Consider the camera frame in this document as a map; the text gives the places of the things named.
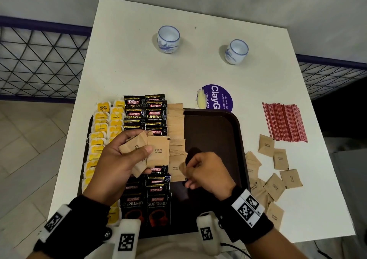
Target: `kopiko logo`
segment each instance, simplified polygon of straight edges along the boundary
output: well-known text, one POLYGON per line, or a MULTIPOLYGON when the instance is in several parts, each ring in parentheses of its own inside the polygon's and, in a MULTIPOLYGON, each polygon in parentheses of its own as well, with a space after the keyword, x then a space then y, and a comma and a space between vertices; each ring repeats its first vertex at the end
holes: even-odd
POLYGON ((126 201, 139 201, 140 197, 130 197, 126 201))
POLYGON ((154 201, 163 201, 164 200, 164 197, 156 197, 156 198, 152 198, 151 202, 154 202, 154 201))

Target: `blue and white teacup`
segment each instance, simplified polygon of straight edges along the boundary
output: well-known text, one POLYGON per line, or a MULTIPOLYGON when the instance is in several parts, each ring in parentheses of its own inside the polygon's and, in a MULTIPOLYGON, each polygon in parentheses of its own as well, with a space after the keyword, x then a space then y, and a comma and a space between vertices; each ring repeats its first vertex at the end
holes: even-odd
POLYGON ((237 65, 247 56, 247 53, 248 46, 243 40, 232 40, 225 52, 226 61, 237 65))
POLYGON ((158 30, 158 46, 164 53, 173 53, 180 44, 180 32, 173 26, 162 26, 158 30))

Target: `white wall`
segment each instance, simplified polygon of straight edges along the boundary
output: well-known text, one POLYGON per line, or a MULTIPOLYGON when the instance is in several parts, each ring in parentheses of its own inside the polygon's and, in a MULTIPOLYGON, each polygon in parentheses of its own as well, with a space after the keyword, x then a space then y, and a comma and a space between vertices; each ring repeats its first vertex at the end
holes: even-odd
MULTIPOLYGON (((129 1, 287 27, 298 54, 367 62, 367 0, 129 1)), ((98 0, 0 0, 0 15, 92 26, 97 5, 98 0)))

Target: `white table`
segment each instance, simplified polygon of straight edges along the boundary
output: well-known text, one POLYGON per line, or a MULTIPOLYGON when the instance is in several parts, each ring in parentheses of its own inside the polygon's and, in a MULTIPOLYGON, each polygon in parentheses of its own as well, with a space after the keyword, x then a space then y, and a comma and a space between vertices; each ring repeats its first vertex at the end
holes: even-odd
POLYGON ((244 150, 262 162, 259 177, 265 181, 279 173, 272 158, 257 152, 259 134, 269 135, 261 102, 300 109, 309 142, 275 143, 287 149, 290 168, 304 185, 286 190, 277 202, 285 210, 280 231, 291 242, 355 234, 287 30, 122 0, 99 0, 50 215, 77 194, 96 103, 165 93, 169 103, 197 108, 197 90, 207 84, 231 94, 244 150), (173 54, 159 52, 153 43, 162 25, 181 32, 173 54), (250 51, 232 66, 219 49, 235 38, 246 41, 250 51))

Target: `tiled floor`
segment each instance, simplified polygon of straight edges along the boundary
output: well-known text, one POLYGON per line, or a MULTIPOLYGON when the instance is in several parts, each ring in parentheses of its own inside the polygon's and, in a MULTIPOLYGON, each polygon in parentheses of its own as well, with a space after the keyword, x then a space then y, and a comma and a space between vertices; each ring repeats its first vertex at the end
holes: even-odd
MULTIPOLYGON (((0 250, 5 258, 27 257, 45 224, 72 111, 71 104, 0 101, 0 250)), ((317 243, 333 259, 343 258, 340 238, 317 243)), ((296 245, 308 258, 324 258, 313 241, 296 245)))

